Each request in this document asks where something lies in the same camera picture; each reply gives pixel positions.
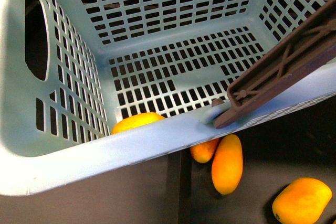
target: yellow mango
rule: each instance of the yellow mango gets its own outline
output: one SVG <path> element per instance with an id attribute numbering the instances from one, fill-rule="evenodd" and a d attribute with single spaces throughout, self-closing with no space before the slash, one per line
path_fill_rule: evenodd
<path id="1" fill-rule="evenodd" d="M 113 129 L 111 134 L 116 134 L 119 132 L 123 132 L 126 130 L 130 130 L 145 124 L 153 123 L 159 120 L 164 119 L 165 117 L 155 113 L 155 112 L 145 112 L 138 115 L 130 116 L 129 118 L 125 118 L 117 123 Z"/>
<path id="2" fill-rule="evenodd" d="M 224 137 L 218 145 L 212 163 L 211 176 L 216 190 L 227 195 L 238 186 L 243 174 L 243 150 L 238 136 Z"/>
<path id="3" fill-rule="evenodd" d="M 210 141 L 194 145 L 190 147 L 190 153 L 197 162 L 206 163 L 214 155 L 218 142 L 219 138 L 215 138 Z"/>
<path id="4" fill-rule="evenodd" d="M 315 178 L 298 178 L 274 200 L 272 209 L 282 224 L 313 224 L 332 197 L 331 189 Z"/>

